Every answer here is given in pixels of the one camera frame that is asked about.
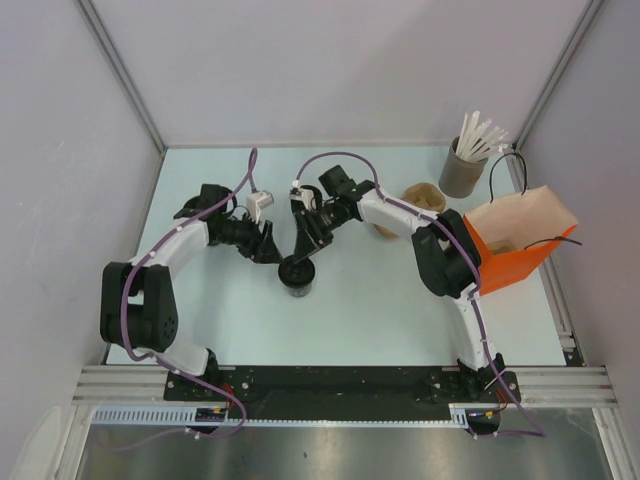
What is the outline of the black plastic cup lid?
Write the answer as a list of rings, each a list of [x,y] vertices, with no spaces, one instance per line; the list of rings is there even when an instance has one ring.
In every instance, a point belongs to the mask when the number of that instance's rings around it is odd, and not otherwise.
[[[295,264],[292,255],[285,257],[277,270],[279,280],[288,288],[310,285],[315,278],[315,272],[314,263],[309,258]]]

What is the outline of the dark takeout coffee cup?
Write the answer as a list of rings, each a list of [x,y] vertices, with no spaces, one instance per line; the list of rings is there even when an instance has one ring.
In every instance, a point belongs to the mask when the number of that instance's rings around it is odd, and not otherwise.
[[[309,258],[295,263],[290,255],[279,265],[277,274],[286,291],[293,297],[301,298],[311,292],[316,269]]]

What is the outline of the orange paper bag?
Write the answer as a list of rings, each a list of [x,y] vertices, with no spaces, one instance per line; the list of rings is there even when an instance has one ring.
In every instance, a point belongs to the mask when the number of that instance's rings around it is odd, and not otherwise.
[[[486,295],[528,278],[578,226],[576,216],[546,185],[531,189],[528,181],[511,194],[498,196],[464,215],[480,254],[480,293]],[[507,239],[515,250],[492,255],[487,245]]]

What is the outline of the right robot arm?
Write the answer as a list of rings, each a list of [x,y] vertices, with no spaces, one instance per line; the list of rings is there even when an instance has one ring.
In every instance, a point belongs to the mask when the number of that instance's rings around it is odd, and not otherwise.
[[[292,261],[298,264],[328,247],[333,232],[351,220],[379,225],[407,240],[420,280],[455,306],[452,339],[463,393],[484,401],[496,389],[515,402],[515,384],[504,378],[502,355],[489,339],[480,306],[481,258],[461,215],[420,209],[384,191],[374,176],[360,183],[339,165],[319,177],[329,199],[311,185],[292,182],[289,198],[296,224]]]

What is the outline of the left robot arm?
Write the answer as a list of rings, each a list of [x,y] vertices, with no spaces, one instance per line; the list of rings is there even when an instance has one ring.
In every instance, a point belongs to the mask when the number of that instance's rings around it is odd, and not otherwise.
[[[273,224],[262,211],[273,195],[253,190],[241,217],[232,190],[204,184],[200,193],[174,215],[169,232],[147,254],[111,262],[102,273],[100,336],[109,344],[129,346],[136,357],[155,358],[174,374],[187,373],[186,387],[197,398],[214,397],[221,387],[215,354],[179,330],[173,280],[207,247],[230,245],[255,264],[279,264]]]

